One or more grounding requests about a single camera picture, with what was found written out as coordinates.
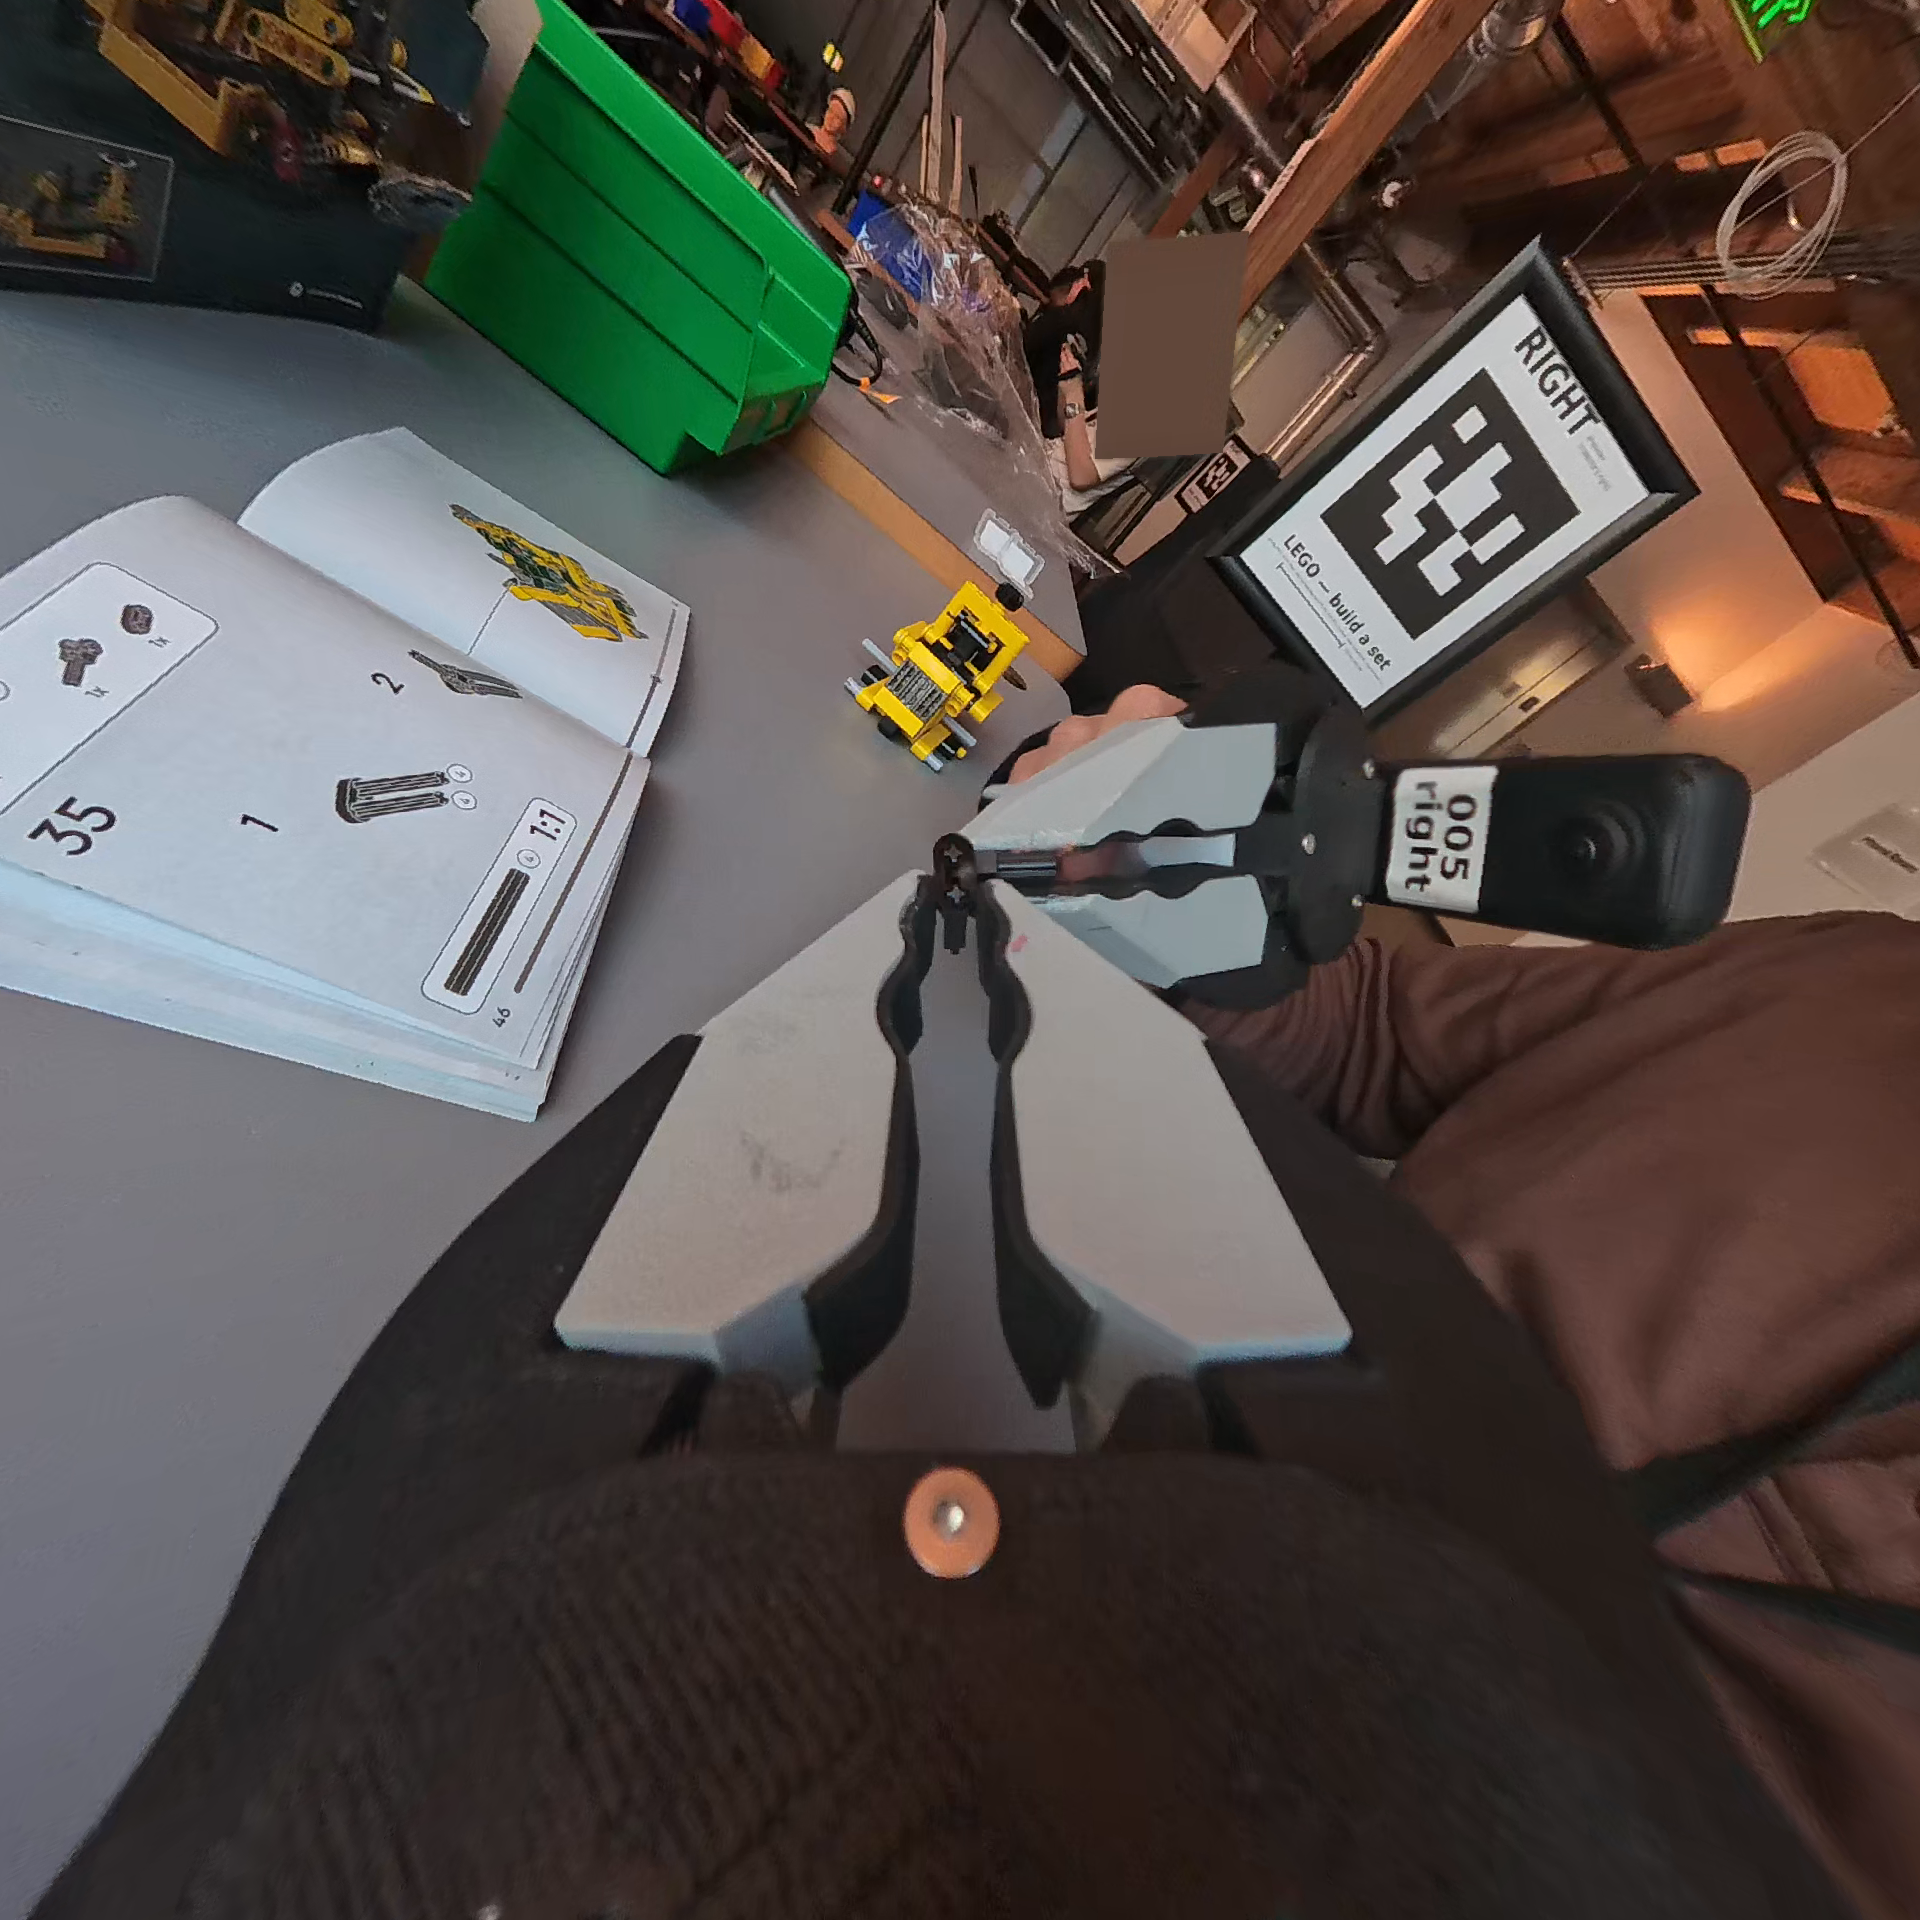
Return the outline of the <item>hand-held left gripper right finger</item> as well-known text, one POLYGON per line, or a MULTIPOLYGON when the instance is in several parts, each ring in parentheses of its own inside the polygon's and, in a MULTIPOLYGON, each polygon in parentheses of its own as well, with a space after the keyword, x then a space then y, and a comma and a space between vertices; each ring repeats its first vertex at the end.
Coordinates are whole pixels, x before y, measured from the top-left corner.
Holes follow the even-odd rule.
POLYGON ((1148 1379, 1347 1357, 1353 1325, 1201 1032, 1016 888, 973 891, 997 1308, 1099 1448, 1148 1379))

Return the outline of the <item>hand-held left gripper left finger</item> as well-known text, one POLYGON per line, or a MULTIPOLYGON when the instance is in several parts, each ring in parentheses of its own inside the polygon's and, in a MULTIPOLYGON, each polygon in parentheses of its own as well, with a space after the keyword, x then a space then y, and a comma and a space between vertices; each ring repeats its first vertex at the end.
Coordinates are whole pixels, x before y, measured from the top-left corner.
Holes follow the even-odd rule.
POLYGON ((694 1035, 555 1333, 567 1357, 773 1385, 818 1448, 910 1311, 910 1054, 929 873, 886 880, 694 1035))

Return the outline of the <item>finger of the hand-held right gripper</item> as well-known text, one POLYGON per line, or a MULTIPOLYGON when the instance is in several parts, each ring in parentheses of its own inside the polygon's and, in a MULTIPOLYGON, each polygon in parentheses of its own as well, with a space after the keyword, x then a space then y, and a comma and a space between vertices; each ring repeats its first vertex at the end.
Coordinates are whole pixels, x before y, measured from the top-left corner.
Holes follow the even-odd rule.
POLYGON ((1145 880, 1083 880, 1043 893, 1043 914, 1117 974, 1170 991, 1260 968, 1273 906, 1256 879, 1201 879, 1182 893, 1145 880))
POLYGON ((1023 749, 978 810, 981 855, 1066 855, 1104 844, 1155 858, 1230 858, 1280 770, 1280 726, 1186 713, 1099 724, 1023 749))

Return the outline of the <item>person's right forearm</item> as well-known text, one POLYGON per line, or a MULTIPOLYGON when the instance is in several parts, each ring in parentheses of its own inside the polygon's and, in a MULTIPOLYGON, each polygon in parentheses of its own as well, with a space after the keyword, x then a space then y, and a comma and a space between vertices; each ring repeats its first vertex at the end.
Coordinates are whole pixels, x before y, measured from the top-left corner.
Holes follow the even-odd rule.
POLYGON ((1363 940, 1277 1007, 1177 1011, 1374 1163, 1452 1117, 1917 1139, 1917 923, 1887 914, 1744 920, 1661 955, 1363 940))

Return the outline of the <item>yellow lego vehicle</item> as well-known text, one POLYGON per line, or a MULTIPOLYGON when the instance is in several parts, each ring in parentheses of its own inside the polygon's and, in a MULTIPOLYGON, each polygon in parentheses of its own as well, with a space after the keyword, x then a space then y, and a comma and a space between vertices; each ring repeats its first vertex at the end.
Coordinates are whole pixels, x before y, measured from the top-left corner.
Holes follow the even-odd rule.
POLYGON ((1023 605, 1023 592, 1007 580, 992 592, 955 586, 936 618, 901 628, 891 648, 863 639, 870 664, 845 682, 846 697, 881 740, 944 772, 975 749, 975 726, 1002 705, 1007 685, 1027 689, 1023 605))

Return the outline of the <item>lego instruction booklet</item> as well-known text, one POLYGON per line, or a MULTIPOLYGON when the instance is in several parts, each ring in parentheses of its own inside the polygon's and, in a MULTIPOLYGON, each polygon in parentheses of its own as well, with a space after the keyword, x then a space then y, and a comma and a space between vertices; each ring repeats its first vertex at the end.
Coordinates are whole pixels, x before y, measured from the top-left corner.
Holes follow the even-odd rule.
POLYGON ((410 430, 3 573, 3 991, 532 1123, 690 609, 410 430))

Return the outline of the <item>dark lego set box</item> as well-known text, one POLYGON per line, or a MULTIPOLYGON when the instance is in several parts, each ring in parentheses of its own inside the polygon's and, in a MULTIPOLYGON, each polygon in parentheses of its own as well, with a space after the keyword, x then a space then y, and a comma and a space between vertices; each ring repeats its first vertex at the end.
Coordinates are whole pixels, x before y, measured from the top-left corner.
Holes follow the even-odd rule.
POLYGON ((488 57, 478 3, 3 3, 3 292, 373 330, 488 57))

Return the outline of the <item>person's right hand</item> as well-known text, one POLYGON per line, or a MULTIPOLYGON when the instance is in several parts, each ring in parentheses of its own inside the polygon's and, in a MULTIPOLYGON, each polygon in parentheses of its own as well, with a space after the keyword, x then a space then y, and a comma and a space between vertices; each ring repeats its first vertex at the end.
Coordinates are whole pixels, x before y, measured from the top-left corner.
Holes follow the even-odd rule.
POLYGON ((1040 762, 1055 762, 1094 740, 1101 740, 1104 733, 1113 733, 1128 724, 1148 724, 1148 718, 1177 718, 1186 713, 1186 701, 1175 697, 1164 685, 1150 685, 1150 682, 1138 682, 1138 685, 1123 685, 1104 711, 1099 713, 1075 713, 1063 724, 1055 724, 1043 746, 1036 746, 1030 753, 1030 760, 1040 762))

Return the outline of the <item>clear plastic wrap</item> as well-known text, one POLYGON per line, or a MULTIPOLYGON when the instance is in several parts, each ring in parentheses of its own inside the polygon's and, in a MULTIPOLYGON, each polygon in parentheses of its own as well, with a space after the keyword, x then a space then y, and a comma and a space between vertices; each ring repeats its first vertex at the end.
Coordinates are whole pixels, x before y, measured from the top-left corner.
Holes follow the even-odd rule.
POLYGON ((1027 362, 1027 311, 978 230, 929 201, 885 204, 851 227, 851 265, 886 278, 906 302, 886 367, 927 433, 997 502, 1027 514, 1066 514, 1066 480, 1043 437, 1027 362))

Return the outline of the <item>green plastic storage bin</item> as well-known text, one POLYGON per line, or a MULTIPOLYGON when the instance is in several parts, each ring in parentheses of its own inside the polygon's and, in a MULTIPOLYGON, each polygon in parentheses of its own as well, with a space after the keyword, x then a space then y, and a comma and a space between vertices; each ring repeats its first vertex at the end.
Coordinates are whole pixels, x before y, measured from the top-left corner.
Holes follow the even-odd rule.
POLYGON ((660 476, 778 441, 846 270, 567 3, 536 19, 425 293, 660 476))

